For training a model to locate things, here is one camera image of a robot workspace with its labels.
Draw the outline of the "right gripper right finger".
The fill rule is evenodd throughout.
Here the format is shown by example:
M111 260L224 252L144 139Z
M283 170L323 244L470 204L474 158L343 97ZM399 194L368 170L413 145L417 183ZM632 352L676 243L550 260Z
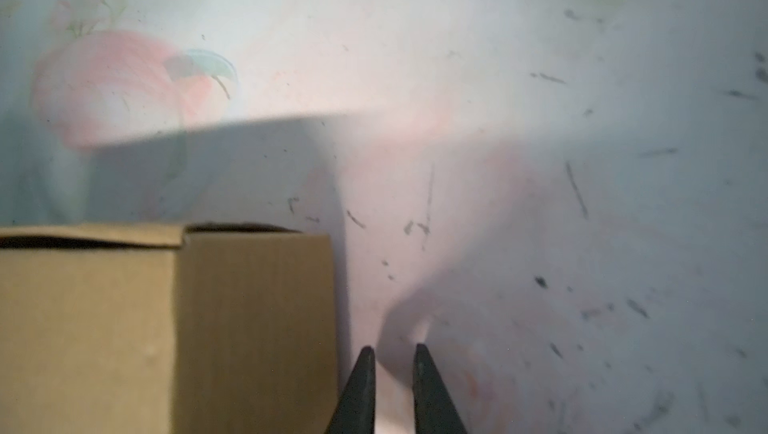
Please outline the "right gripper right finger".
M416 434L467 434L428 347L416 345L412 392Z

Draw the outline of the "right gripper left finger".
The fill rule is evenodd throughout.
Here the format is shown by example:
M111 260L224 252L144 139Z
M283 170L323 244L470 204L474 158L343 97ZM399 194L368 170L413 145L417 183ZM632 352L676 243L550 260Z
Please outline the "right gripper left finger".
M373 434L376 409L376 357L371 346L363 347L325 434Z

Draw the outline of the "brown cardboard box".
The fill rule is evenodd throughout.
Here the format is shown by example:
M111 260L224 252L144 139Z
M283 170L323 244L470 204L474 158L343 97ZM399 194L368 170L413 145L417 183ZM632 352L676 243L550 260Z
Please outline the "brown cardboard box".
M1 232L5 433L320 433L330 238L268 225Z

